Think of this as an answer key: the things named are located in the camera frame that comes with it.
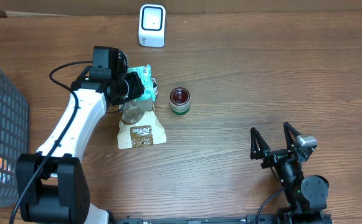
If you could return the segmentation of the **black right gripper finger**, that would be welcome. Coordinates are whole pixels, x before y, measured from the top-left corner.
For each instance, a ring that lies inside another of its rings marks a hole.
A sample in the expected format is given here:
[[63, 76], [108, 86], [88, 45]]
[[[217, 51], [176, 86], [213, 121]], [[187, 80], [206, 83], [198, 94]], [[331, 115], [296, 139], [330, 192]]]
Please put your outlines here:
[[284, 122], [283, 130], [285, 133], [285, 140], [288, 148], [293, 147], [296, 138], [300, 133], [288, 122]]
[[250, 149], [250, 158], [251, 159], [263, 159], [268, 152], [270, 152], [269, 145], [262, 138], [260, 133], [256, 128], [250, 129], [251, 136], [251, 149]]

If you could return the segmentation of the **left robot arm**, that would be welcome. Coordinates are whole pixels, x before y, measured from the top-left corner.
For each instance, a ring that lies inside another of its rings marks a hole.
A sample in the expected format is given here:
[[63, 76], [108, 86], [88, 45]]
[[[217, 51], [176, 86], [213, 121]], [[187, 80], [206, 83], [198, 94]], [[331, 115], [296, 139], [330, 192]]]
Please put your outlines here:
[[145, 92], [137, 72], [129, 72], [120, 49], [95, 46], [93, 58], [70, 86], [67, 108], [50, 137], [33, 153], [19, 156], [17, 213], [34, 223], [114, 223], [111, 212], [90, 201], [81, 161], [91, 134], [109, 106], [124, 107]]

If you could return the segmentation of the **beige snack bag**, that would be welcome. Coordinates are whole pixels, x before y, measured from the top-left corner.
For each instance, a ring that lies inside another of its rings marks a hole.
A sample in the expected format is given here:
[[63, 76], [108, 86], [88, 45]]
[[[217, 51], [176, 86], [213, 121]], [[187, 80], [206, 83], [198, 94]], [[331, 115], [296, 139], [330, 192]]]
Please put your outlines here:
[[155, 115], [154, 100], [125, 103], [119, 122], [118, 148], [130, 149], [165, 143], [166, 133]]

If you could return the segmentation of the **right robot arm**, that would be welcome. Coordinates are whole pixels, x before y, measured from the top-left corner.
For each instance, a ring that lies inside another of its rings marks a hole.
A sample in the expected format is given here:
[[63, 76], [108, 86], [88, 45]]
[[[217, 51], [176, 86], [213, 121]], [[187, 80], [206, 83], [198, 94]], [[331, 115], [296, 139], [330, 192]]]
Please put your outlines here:
[[272, 223], [331, 223], [330, 215], [323, 214], [327, 208], [329, 182], [320, 175], [305, 177], [302, 164], [308, 161], [317, 147], [314, 136], [303, 136], [291, 124], [283, 124], [287, 147], [273, 151], [256, 128], [250, 129], [252, 160], [262, 160], [261, 168], [271, 169], [282, 188], [267, 198], [251, 220], [263, 223], [264, 207], [281, 193], [285, 194], [288, 206], [271, 216]]

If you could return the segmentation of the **teal snack packet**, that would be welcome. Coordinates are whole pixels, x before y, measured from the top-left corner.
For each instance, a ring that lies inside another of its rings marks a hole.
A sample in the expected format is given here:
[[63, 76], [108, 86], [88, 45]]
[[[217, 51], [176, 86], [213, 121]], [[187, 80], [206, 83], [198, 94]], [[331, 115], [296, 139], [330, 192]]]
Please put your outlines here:
[[136, 72], [144, 86], [144, 93], [136, 100], [152, 99], [153, 101], [156, 101], [156, 95], [158, 91], [157, 87], [155, 86], [156, 80], [151, 76], [151, 65], [130, 67], [127, 69], [127, 72]]

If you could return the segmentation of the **orange small packet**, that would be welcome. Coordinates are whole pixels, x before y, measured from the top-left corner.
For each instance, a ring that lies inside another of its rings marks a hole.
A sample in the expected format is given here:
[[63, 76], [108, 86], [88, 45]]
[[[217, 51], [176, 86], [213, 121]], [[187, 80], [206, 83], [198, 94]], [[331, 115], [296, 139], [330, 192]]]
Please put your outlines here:
[[10, 184], [12, 182], [12, 164], [0, 157], [0, 184]]

